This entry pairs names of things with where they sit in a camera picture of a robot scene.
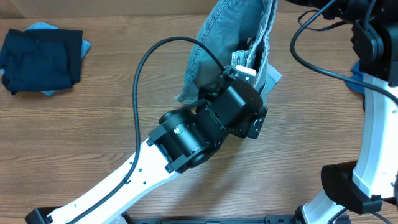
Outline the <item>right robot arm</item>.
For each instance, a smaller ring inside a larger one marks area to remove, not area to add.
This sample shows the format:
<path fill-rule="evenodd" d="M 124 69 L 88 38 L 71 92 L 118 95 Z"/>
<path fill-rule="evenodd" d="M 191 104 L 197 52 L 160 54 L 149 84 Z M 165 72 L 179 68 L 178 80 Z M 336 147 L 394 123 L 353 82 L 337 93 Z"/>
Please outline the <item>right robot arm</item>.
<path fill-rule="evenodd" d="M 292 223 L 348 223 L 345 212 L 379 215 L 384 202 L 397 204 L 397 2 L 312 1 L 326 19 L 351 24 L 360 80 L 317 67 L 290 52 L 303 66 L 364 88 L 364 128 L 357 160 L 326 165 L 322 189 L 295 211 Z"/>

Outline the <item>light blue denim shorts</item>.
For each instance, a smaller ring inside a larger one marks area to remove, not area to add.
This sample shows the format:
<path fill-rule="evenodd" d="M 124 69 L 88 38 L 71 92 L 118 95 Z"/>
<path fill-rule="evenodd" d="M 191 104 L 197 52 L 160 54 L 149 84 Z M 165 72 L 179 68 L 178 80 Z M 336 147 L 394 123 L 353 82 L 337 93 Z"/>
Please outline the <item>light blue denim shorts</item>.
<path fill-rule="evenodd" d="M 256 71 L 253 87 L 264 104 L 282 78 L 269 65 L 270 33 L 275 21 L 278 0 L 222 0 L 210 12 L 197 35 L 223 65 L 240 65 Z M 188 59 L 184 87 L 175 99 L 189 104 L 198 98 L 194 81 L 210 81 L 220 74 L 213 59 L 194 45 Z"/>

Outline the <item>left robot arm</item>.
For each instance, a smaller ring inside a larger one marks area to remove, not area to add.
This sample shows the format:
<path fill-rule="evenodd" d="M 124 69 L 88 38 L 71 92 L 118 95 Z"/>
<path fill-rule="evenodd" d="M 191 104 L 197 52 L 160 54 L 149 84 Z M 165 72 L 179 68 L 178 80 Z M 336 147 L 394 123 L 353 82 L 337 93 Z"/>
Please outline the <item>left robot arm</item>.
<path fill-rule="evenodd" d="M 253 88 L 256 71 L 241 65 L 200 87 L 196 102 L 169 111 L 137 153 L 80 198 L 36 208 L 27 223 L 124 223 L 122 214 L 143 196 L 206 162 L 230 134 L 257 139 L 267 108 Z"/>

